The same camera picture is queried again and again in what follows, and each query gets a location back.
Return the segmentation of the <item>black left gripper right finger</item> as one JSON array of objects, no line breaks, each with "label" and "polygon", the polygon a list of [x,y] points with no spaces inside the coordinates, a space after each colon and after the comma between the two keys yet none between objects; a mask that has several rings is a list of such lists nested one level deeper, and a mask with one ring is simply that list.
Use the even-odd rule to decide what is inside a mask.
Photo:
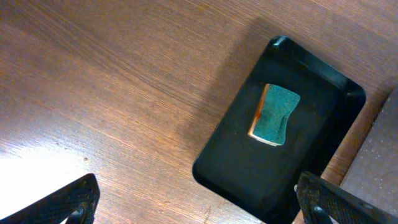
[{"label": "black left gripper right finger", "polygon": [[305,223],[397,224],[397,217],[355,197],[310,172],[295,188]]}]

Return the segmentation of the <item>green and pink sponge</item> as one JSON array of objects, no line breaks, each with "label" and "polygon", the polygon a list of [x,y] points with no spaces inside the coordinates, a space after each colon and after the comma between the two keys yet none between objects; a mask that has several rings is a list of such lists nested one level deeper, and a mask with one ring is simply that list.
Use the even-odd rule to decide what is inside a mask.
[{"label": "green and pink sponge", "polygon": [[274,84],[266,84],[257,105],[248,136],[271,146],[285,143],[287,122],[300,95]]}]

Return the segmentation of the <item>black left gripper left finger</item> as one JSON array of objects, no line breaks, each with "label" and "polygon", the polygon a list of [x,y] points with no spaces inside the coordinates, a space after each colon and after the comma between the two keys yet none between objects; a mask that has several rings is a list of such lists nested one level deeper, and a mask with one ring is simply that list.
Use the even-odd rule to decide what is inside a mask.
[{"label": "black left gripper left finger", "polygon": [[35,203],[1,220],[1,223],[93,224],[100,189],[93,173],[86,174]]}]

